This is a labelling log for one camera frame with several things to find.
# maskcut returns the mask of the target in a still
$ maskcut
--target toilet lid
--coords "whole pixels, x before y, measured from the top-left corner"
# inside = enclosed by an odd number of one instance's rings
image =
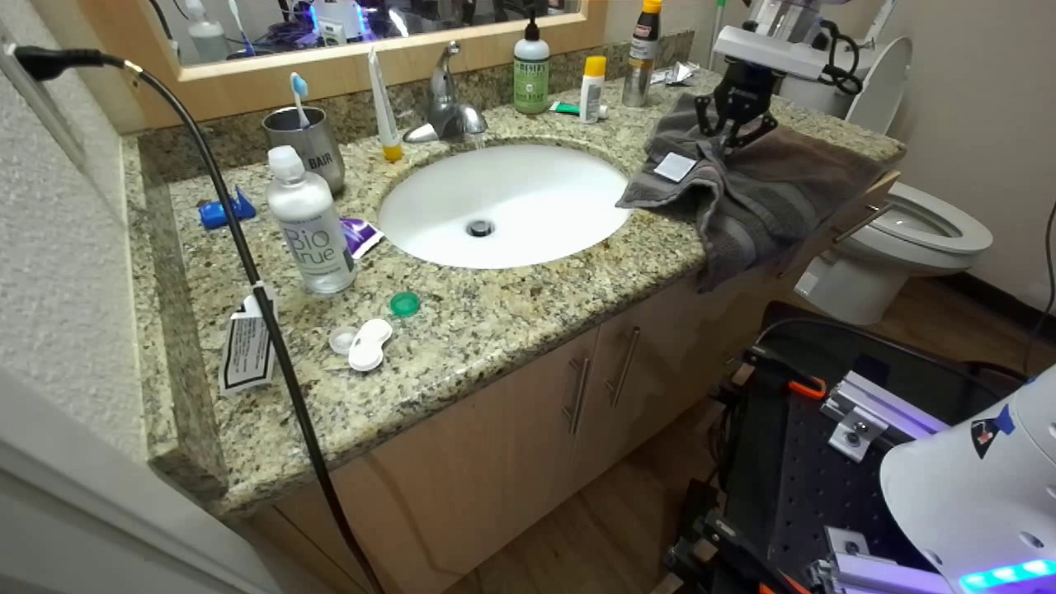
[[[989,228],[972,216],[909,185],[890,185],[887,210],[870,228],[945,253],[976,253],[992,243]]]
[[[870,64],[860,94],[855,95],[843,118],[887,135],[909,77],[909,55],[915,42],[906,35],[890,39]]]

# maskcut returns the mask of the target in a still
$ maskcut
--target green bottle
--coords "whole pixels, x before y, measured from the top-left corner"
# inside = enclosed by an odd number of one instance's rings
[[[515,109],[537,117],[551,104],[551,45],[537,35],[534,9],[527,13],[525,39],[515,45]]]

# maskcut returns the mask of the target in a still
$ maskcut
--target electrical outlet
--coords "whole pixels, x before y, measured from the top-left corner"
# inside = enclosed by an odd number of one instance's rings
[[[64,157],[74,170],[81,170],[85,164],[85,150],[73,135],[73,128],[68,128],[64,117],[59,113],[59,106],[51,104],[51,95],[19,65],[19,60],[12,55],[12,45],[15,42],[10,39],[10,34],[0,24],[0,74],[25,98],[25,106],[35,113],[43,128],[59,141]]]

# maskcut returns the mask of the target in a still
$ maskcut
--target toilet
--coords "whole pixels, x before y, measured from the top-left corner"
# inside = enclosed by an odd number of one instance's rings
[[[866,64],[866,77],[843,122],[887,132],[906,85],[909,39],[890,39]],[[812,94],[796,83],[796,88],[783,95],[801,104],[801,95]],[[805,98],[801,106],[817,109],[835,104]],[[967,270],[989,243],[992,234],[985,223],[949,203],[896,182],[881,216],[805,266],[796,293],[835,319],[866,326],[883,316],[906,277]]]

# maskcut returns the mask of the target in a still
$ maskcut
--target bathroom vanity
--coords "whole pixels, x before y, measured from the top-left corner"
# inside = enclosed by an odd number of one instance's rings
[[[490,109],[483,141],[567,144],[634,176],[677,94],[712,83],[657,88],[651,109],[622,109],[614,83],[603,88],[603,126]],[[887,170],[901,156],[896,141],[813,113],[775,106],[775,117]],[[337,210],[377,222],[388,187],[446,151],[411,144],[404,163],[381,164],[377,139],[342,144],[350,192]],[[226,182],[261,197],[263,164],[230,170]],[[796,253],[710,293],[694,289],[701,260],[695,231],[647,210],[596,249],[510,270],[454,270],[379,243],[337,300],[311,300],[272,222],[250,222],[246,242],[278,289],[340,498],[387,589],[420,594],[454,583],[707,401],[757,330],[764,300],[860,223],[887,185],[850,197]],[[214,397],[223,319],[246,287],[226,237],[204,234],[191,216],[212,195],[208,182],[174,182],[166,195],[172,210],[141,209],[137,228],[155,234],[130,234],[151,463],[226,524],[266,537],[337,590],[364,590],[311,478],[283,388]],[[381,370],[354,376],[327,337],[387,313],[400,289],[415,289],[421,310],[397,325]]]

